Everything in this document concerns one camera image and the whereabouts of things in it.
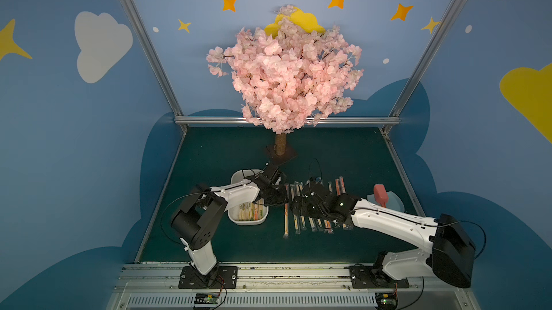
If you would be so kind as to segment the white plastic storage box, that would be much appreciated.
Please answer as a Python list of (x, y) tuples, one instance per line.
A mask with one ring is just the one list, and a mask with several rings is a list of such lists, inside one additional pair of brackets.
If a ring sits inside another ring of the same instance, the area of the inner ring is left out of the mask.
[[(253, 176), (261, 172), (259, 169), (237, 171), (232, 175), (231, 183), (238, 183), (247, 176)], [(268, 213), (269, 208), (263, 202), (259, 204), (246, 202), (227, 211), (228, 218), (239, 226), (261, 225), (267, 219)]]

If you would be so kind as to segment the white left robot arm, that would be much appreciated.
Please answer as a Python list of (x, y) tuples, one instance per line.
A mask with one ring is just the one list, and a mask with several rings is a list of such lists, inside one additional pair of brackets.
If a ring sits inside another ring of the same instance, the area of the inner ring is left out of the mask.
[(170, 226), (188, 251), (191, 265), (200, 275), (208, 275), (218, 261), (211, 240), (226, 212), (241, 204), (262, 202), (280, 206), (288, 201), (286, 176), (273, 164), (226, 186), (198, 184), (184, 196), (171, 217)]

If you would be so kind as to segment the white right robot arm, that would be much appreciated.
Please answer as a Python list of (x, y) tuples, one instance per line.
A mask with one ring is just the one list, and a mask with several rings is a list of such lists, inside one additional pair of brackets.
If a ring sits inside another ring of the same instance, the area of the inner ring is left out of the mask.
[(457, 288), (472, 284), (476, 246), (450, 215), (409, 215), (358, 196), (336, 195), (313, 181), (294, 197), (292, 210), (298, 216), (371, 229), (413, 245), (412, 250), (379, 254), (369, 271), (378, 286), (413, 277), (437, 277)]

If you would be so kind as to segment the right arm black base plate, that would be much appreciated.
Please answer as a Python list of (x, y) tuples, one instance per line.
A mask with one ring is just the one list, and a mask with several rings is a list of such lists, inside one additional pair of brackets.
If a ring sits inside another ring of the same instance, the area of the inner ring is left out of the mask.
[(385, 274), (381, 268), (373, 268), (372, 266), (357, 263), (349, 266), (347, 269), (349, 270), (352, 288), (355, 289), (395, 289), (410, 287), (410, 284), (406, 278), (395, 280)]

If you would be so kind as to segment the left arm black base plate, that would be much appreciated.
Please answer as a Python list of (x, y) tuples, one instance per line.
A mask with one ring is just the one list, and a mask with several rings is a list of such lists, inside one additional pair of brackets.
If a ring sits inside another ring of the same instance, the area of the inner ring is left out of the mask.
[(237, 287), (238, 267), (233, 265), (216, 265), (207, 275), (200, 274), (194, 267), (183, 267), (178, 282), (179, 289), (215, 289), (223, 286), (226, 289)]

